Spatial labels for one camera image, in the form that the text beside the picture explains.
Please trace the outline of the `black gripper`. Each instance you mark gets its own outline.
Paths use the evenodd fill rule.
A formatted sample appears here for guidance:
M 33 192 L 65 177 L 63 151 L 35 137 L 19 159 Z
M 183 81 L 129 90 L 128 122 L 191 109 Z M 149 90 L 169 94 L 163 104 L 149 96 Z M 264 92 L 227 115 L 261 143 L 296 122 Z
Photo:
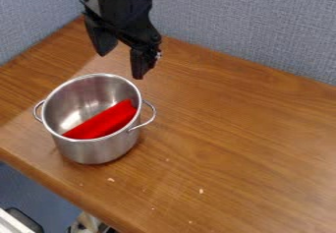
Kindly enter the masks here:
M 84 5 L 84 25 L 97 54 L 105 56 L 119 41 L 133 48 L 129 51 L 129 63 L 136 80 L 143 79 L 161 58 L 161 50 L 156 46 L 161 42 L 161 35 L 149 20 L 152 1 L 80 0 Z

